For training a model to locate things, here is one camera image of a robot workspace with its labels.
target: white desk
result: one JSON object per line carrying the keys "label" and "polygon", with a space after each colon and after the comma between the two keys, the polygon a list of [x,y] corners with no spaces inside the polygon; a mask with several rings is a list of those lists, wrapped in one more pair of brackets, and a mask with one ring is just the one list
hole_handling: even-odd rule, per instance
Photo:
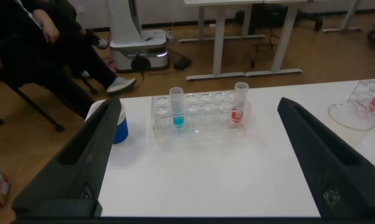
{"label": "white desk", "polygon": [[230,4],[247,4],[244,16],[244,24],[243,29],[241,32],[241,36],[231,36],[231,37],[223,37],[227,40],[237,40],[237,39],[262,39],[264,35],[248,35],[249,32],[249,23],[251,21],[251,12],[252,12],[252,2],[255,0],[185,0],[186,5],[192,6],[199,6],[199,18],[198,18],[198,38],[194,39],[181,39],[179,40],[180,43],[186,42],[197,42],[197,41],[204,41],[204,40],[215,40],[214,37],[204,37],[204,22],[205,22],[205,7],[208,6],[224,6]]}
{"label": "white desk", "polygon": [[354,17],[355,12],[357,11],[357,8],[360,5],[361,0],[354,0],[352,5],[349,8],[349,11],[343,20],[342,26],[340,28],[334,28],[334,29],[323,29],[324,33],[327,32],[340,32],[340,31],[347,31],[347,30],[356,30],[361,31],[361,27],[350,27],[350,22]]}
{"label": "white desk", "polygon": [[[248,36],[249,23],[251,17],[252,6],[254,3],[263,3],[263,0],[184,0],[186,6],[195,6],[200,8],[200,19],[198,25],[198,40],[204,39],[204,7],[211,6],[216,10],[216,30],[215,30],[215,49],[213,53],[213,69],[210,75],[190,75],[186,77],[187,81],[199,80],[207,78],[224,78],[224,77],[243,77],[245,73],[243,72],[233,72],[233,73],[221,73],[222,64],[222,53],[223,53],[223,41],[225,39],[225,20],[226,20],[226,10],[230,6],[235,6],[239,4],[246,4],[247,9],[244,17],[243,25],[243,37]],[[254,35],[253,38],[260,38],[261,36]]]}
{"label": "white desk", "polygon": [[300,103],[375,165],[375,128],[353,131],[327,113],[357,82],[252,89],[245,136],[167,146],[153,137],[150,97],[122,99],[128,139],[114,146],[99,196],[104,217],[318,217],[277,112]]}
{"label": "white desk", "polygon": [[[216,9],[216,31],[215,31],[215,50],[213,56],[213,70],[210,75],[190,75],[186,77],[189,80],[199,80],[207,78],[223,78],[223,77],[241,77],[241,76],[258,76],[258,75],[274,75],[274,74],[285,74],[285,73],[301,73],[302,70],[295,69],[285,69],[281,70],[281,64],[284,59],[285,50],[288,46],[289,37],[294,26],[295,17],[297,15],[298,9],[304,6],[306,3],[312,0],[184,0],[187,6],[213,6]],[[289,6],[287,17],[285,18],[285,23],[281,35],[280,43],[277,46],[277,52],[274,57],[273,66],[269,71],[261,72],[248,72],[244,74],[243,72],[233,72],[233,73],[221,73],[221,60],[223,51],[223,40],[225,31],[225,15],[226,6],[238,5],[238,4],[259,4],[259,3],[277,3],[286,4]],[[243,25],[243,35],[248,33],[249,28],[249,17],[251,16],[252,8],[248,6],[245,13],[244,25]],[[200,9],[200,18],[203,18],[203,9]],[[200,29],[203,29],[203,22],[200,22]]]}
{"label": "white desk", "polygon": [[290,73],[302,73],[299,68],[281,69],[282,61],[284,60],[285,51],[289,43],[292,29],[294,28],[295,18],[297,17],[298,10],[304,7],[306,3],[313,2],[313,0],[264,0],[265,3],[277,3],[288,5],[287,15],[285,16],[284,25],[277,50],[274,55],[273,64],[268,71],[247,72],[247,77],[261,76],[261,75],[281,75]]}

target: black pants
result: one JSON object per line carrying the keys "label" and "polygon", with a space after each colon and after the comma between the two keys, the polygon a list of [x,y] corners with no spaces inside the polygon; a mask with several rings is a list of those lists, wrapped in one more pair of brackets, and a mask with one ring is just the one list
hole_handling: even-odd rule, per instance
{"label": "black pants", "polygon": [[0,79],[12,86],[36,83],[49,89],[67,107],[85,118],[93,100],[63,73],[65,64],[86,70],[105,88],[117,77],[92,46],[79,35],[60,34],[56,44],[21,40],[1,58]]}

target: desk leg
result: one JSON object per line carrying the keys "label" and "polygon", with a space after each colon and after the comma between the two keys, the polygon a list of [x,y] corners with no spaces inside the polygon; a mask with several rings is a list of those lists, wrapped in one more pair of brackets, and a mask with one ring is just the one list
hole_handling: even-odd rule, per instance
{"label": "desk leg", "polygon": [[[223,37],[225,40],[248,40],[248,39],[263,39],[265,35],[248,35],[249,31],[249,23],[251,22],[251,12],[252,12],[252,4],[247,5],[245,10],[244,16],[244,25],[243,31],[241,36],[230,36],[230,37]],[[215,40],[214,37],[204,37],[204,15],[205,10],[204,7],[200,7],[200,15],[198,19],[198,38],[197,39],[182,39],[179,40],[180,43],[187,43],[187,42],[197,42],[197,41],[204,41],[204,40]]]}
{"label": "desk leg", "polygon": [[225,35],[226,8],[219,7],[216,9],[216,31],[215,31],[215,50],[213,53],[213,70],[211,75],[190,75],[186,77],[187,81],[223,78],[223,77],[243,77],[243,72],[220,73],[222,66],[223,38]]}
{"label": "desk leg", "polygon": [[357,11],[357,8],[359,7],[360,2],[361,0],[355,0],[354,3],[350,6],[350,9],[340,28],[323,29],[323,32],[327,33],[327,32],[339,32],[339,31],[347,31],[347,30],[361,31],[361,27],[350,27],[350,22],[353,19],[354,14]]}
{"label": "desk leg", "polygon": [[293,4],[288,7],[287,15],[285,17],[284,26],[282,28],[282,33],[280,37],[280,42],[277,46],[275,52],[272,69],[269,71],[260,71],[260,72],[247,72],[246,76],[258,76],[258,75],[277,75],[277,74],[288,74],[288,73],[301,73],[301,69],[283,69],[281,70],[281,64],[284,59],[285,51],[287,50],[289,38],[291,36],[292,29],[294,28],[294,22],[298,9],[301,5]]}
{"label": "desk leg", "polygon": [[198,40],[204,39],[204,29],[205,29],[205,8],[200,7],[200,15],[198,19]]}
{"label": "desk leg", "polygon": [[241,37],[247,37],[249,32],[249,24],[251,23],[252,4],[247,5],[244,15],[244,24]]}

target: test tube with blue liquid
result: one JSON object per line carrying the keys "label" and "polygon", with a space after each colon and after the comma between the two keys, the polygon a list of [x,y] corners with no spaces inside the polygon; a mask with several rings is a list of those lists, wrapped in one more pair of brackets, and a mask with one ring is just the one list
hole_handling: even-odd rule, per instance
{"label": "test tube with blue liquid", "polygon": [[174,87],[169,90],[170,105],[172,107],[172,114],[174,119],[174,125],[177,128],[181,128],[185,122],[185,115],[183,113],[183,89],[180,87]]}

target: person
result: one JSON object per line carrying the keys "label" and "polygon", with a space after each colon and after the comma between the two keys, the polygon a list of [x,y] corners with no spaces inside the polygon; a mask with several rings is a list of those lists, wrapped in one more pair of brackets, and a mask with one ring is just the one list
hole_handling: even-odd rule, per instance
{"label": "person", "polygon": [[0,0],[0,44],[7,39],[17,40],[0,55],[0,80],[12,86],[42,85],[82,118],[93,101],[62,72],[65,63],[88,71],[109,95],[136,83],[117,77],[81,35],[57,29],[37,4],[24,9],[16,0]]}
{"label": "person", "polygon": [[52,4],[52,6],[56,6],[59,11],[55,11],[57,15],[49,15],[50,17],[52,16],[59,16],[58,14],[61,12],[63,16],[65,16],[68,21],[72,21],[75,23],[75,27],[80,31],[81,35],[85,37],[85,40],[91,43],[92,45],[96,46],[97,48],[104,50],[107,49],[109,46],[109,42],[106,39],[98,37],[91,29],[82,29],[82,26],[77,23],[76,21],[76,10],[73,5],[71,5],[68,0],[35,0],[38,3],[42,4]]}

